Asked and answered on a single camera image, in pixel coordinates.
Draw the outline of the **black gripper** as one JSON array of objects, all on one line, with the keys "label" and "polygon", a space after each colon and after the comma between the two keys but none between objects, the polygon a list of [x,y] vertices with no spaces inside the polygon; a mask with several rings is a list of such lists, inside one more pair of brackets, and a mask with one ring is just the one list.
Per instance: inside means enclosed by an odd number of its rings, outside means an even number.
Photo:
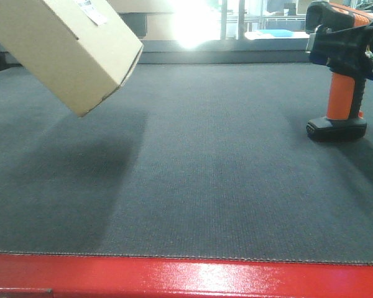
[{"label": "black gripper", "polygon": [[351,13],[308,12],[306,51],[314,64],[373,81],[373,19],[364,25],[356,20]]}]

